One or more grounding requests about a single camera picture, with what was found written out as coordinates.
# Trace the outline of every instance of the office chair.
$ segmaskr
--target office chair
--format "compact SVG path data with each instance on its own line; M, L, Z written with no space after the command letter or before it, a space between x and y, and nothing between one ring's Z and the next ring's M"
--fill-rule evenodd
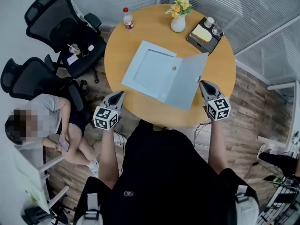
M39 58L30 58L23 65L18 65L11 58L6 63L0 84L4 92L12 98L32 100L41 93L67 98L71 108L78 111L82 122L87 125L92 120L88 102L84 98L87 92L71 77L64 79L56 75L49 55L45 62Z
M104 56L106 42L100 36L101 21L95 15L89 13L84 17L92 29L77 16L71 0L36 0L24 18L27 36L46 43L56 53L60 52L56 67L61 67L62 62L73 78L93 69L95 83L99 82L95 66ZM67 59L73 54L69 52L68 44L77 44L81 51L91 45L94 49L86 54L81 52L78 60L69 65Z

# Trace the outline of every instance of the black shirt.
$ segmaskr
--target black shirt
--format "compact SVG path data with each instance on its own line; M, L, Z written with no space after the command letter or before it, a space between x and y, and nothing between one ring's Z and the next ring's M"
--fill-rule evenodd
M245 182L231 169L217 175L181 132L140 122L123 167L112 190L89 178L74 221L87 210L86 195L97 192L104 225L236 224L235 193ZM247 193L257 199L252 188Z

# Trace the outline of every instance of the sneaker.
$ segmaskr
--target sneaker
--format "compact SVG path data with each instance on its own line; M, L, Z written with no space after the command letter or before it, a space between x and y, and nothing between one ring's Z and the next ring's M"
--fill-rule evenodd
M259 159L259 155L262 153L262 152L264 152L264 150L265 150L265 148L266 148L266 145L265 144L263 144L262 146L261 146L261 148L259 149L259 151L258 151L258 154L257 154L257 159Z
M94 175L94 177L98 178L98 171L99 171L99 162L97 159L94 159L90 162L90 165L88 165L90 171Z

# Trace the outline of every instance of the flower vase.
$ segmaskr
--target flower vase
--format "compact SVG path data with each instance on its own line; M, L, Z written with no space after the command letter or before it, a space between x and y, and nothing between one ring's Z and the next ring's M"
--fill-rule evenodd
M171 22L171 29L174 32L182 32L186 27L186 14L176 17Z

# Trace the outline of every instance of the mesh chair back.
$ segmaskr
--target mesh chair back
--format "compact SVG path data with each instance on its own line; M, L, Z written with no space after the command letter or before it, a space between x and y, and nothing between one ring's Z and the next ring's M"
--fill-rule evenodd
M71 0L51 0L45 6L37 0L26 14L30 21L27 36L48 44L56 53L66 48L68 43L73 43L87 25L76 15Z
M41 93L54 95L64 85L39 58L30 58L24 65L10 59L3 69L0 83L11 97L26 100L32 100Z

